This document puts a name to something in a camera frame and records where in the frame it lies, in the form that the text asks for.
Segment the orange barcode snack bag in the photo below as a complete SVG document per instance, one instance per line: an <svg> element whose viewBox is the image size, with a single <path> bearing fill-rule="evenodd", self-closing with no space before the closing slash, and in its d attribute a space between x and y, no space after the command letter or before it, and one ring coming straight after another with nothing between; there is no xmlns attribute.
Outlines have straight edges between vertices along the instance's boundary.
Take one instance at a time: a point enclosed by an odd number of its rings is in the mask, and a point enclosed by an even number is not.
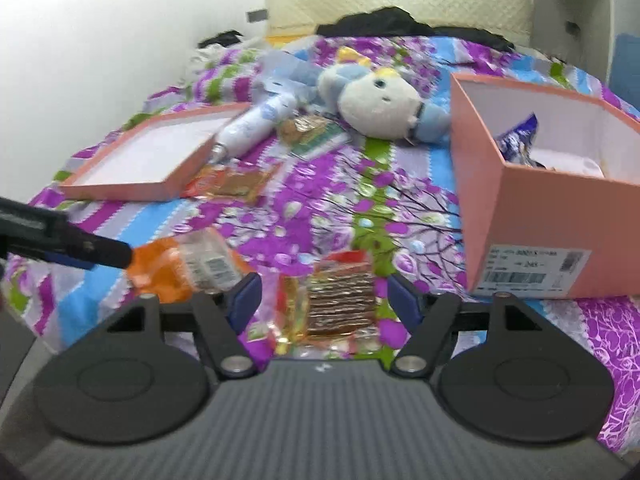
<svg viewBox="0 0 640 480"><path fill-rule="evenodd" d="M134 248L126 270L139 296L155 295L163 304L186 301L196 292L226 292L252 271L214 228Z"/></svg>

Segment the clear brown cracker packet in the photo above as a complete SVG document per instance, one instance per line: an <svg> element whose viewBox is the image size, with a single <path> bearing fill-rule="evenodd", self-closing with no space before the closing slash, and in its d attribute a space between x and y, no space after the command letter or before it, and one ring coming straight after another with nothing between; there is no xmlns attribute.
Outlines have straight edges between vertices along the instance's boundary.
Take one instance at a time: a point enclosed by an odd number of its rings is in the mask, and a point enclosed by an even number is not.
<svg viewBox="0 0 640 480"><path fill-rule="evenodd" d="M296 359L348 359L381 349L371 257L334 252L309 275L279 278L274 353Z"/></svg>

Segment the orange snack packet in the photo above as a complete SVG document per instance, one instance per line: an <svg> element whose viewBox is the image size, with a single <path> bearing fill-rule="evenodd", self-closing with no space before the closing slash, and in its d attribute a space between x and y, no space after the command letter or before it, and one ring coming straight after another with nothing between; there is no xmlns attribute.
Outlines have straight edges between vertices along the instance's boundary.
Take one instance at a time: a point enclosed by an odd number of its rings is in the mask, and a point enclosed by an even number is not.
<svg viewBox="0 0 640 480"><path fill-rule="evenodd" d="M282 166L282 162L268 168L205 166L186 185L180 197L194 200L239 200L254 204Z"/></svg>

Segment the blue noodle snack bag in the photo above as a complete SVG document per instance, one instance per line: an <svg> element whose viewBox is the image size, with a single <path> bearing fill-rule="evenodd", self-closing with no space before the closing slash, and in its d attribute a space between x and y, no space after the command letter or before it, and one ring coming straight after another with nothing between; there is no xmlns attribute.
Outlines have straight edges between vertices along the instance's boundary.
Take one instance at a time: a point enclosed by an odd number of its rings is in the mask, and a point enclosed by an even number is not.
<svg viewBox="0 0 640 480"><path fill-rule="evenodd" d="M495 142L502 158L511 164L538 167L530 156L537 131L537 116L531 114L524 122L497 136Z"/></svg>

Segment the green brown snack packet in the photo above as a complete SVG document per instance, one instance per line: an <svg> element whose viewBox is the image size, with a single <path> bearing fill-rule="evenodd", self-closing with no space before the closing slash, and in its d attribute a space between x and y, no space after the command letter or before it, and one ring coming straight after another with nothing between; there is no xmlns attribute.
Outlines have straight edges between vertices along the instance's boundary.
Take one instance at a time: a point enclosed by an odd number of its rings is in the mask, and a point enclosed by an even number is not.
<svg viewBox="0 0 640 480"><path fill-rule="evenodd" d="M277 126L277 135L288 152L311 160L347 144L352 136L338 122L321 115L299 115Z"/></svg>

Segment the pink box lid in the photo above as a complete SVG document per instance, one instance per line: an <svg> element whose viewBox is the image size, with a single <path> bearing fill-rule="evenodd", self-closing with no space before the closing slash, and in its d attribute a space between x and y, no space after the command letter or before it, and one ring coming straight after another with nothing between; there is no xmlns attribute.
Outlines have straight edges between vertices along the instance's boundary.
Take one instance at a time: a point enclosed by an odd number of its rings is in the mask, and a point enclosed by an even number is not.
<svg viewBox="0 0 640 480"><path fill-rule="evenodd" d="M212 154L216 135L247 103L157 115L123 133L60 184L70 200L167 202Z"/></svg>

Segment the pink cardboard box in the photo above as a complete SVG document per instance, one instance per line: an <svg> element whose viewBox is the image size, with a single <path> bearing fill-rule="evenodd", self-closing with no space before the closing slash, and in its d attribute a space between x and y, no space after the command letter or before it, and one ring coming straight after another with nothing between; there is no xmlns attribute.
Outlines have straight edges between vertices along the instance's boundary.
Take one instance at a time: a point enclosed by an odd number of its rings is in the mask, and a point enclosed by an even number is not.
<svg viewBox="0 0 640 480"><path fill-rule="evenodd" d="M593 96L450 78L451 158L469 292L590 298L639 291L639 122ZM495 142L531 114L538 167Z"/></svg>

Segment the colourful striped floral bedspread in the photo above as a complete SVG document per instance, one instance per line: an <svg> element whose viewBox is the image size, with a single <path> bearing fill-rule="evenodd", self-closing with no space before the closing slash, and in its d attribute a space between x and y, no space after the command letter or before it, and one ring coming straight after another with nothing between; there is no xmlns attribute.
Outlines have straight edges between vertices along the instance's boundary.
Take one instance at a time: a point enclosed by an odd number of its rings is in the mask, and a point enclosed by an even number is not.
<svg viewBox="0 0 640 480"><path fill-rule="evenodd" d="M610 102L639 121L639 111L576 67L500 53L452 38L319 39L300 51L330 66L347 47L374 66L406 68L422 96L448 107L450 70L554 84ZM30 203L65 211L88 232L120 238L132 247L213 226L262 274L268 301L277 272L302 276L330 252L349 248L373 256L380 344L376 350L332 349L329 356L390 364L408 334L386 301L382 276L401 270L424 292L463 292L466 285L458 198L448 146L401 148L370 140L363 148L341 146L313 160L290 159L281 182L271 181L254 205L237 200L173 200L166 204L76 202L60 184L122 134L154 116L205 105L248 102L257 96L258 58L264 49L237 46L204 54L186 82L149 96L132 116L100 143L73 155ZM134 296L124 271L97 266L85 272L10 257L2 278L9 308L47 341L63 350ZM594 353L612 373L615 396L600 440L613 451L639 448L639 297L533 300L529 303Z"/></svg>

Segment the white spray bottle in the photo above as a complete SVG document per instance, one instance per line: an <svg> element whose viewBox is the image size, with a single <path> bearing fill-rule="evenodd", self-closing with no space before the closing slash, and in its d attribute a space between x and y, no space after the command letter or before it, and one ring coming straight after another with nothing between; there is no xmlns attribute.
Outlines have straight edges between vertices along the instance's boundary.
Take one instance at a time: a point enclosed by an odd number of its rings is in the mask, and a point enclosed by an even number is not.
<svg viewBox="0 0 640 480"><path fill-rule="evenodd" d="M270 136L280 122L292 118L296 110L297 99L288 93L275 94L253 106L217 133L210 161L221 164L242 157Z"/></svg>

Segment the white blue plush toy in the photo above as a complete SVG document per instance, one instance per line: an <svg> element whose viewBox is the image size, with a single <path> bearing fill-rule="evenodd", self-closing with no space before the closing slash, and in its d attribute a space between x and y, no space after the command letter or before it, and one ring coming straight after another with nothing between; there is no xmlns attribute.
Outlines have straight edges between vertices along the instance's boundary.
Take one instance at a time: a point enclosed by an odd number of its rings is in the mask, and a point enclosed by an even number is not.
<svg viewBox="0 0 640 480"><path fill-rule="evenodd" d="M328 112L368 138L436 143L450 131L446 110L421 98L397 70L374 68L348 47L339 48L336 63L322 70L317 91Z"/></svg>

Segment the clothes heap on nightstand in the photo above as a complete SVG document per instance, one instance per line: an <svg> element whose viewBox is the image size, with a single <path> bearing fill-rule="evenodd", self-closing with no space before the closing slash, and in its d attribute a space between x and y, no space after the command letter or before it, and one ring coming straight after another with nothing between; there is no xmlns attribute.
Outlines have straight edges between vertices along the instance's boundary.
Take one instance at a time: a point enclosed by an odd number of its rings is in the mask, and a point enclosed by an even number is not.
<svg viewBox="0 0 640 480"><path fill-rule="evenodd" d="M229 49L244 49L255 47L262 41L262 37L249 37L235 29L220 32L216 36L198 42L195 50L190 54L189 66L198 68L220 61Z"/></svg>

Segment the black clothes pile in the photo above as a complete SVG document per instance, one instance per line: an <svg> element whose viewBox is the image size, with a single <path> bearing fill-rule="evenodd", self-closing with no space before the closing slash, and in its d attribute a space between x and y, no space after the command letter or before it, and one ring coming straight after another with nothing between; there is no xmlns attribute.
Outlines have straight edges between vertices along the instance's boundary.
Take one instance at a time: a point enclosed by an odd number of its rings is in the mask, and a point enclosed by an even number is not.
<svg viewBox="0 0 640 480"><path fill-rule="evenodd" d="M337 22L321 24L316 34L335 37L450 37L480 44L500 52L513 52L514 43L486 29L429 24L416 21L410 13L397 6L372 12L343 16Z"/></svg>

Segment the cream quilted headboard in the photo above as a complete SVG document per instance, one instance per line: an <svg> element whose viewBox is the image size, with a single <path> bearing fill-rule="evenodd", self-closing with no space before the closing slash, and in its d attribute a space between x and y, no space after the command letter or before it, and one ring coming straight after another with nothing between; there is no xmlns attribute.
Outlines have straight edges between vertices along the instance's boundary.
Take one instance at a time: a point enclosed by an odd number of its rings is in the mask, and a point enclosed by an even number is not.
<svg viewBox="0 0 640 480"><path fill-rule="evenodd" d="M265 0L267 32L306 36L346 15L397 6L430 25L482 28L527 46L533 28L532 0Z"/></svg>

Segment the grey wall cabinet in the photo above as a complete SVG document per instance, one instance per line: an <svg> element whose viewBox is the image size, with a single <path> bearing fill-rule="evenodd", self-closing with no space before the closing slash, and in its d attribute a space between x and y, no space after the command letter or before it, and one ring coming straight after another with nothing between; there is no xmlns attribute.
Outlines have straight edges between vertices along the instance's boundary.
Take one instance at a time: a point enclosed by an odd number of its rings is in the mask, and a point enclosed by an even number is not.
<svg viewBox="0 0 640 480"><path fill-rule="evenodd" d="M618 36L639 33L639 0L533 0L530 44L607 82Z"/></svg>

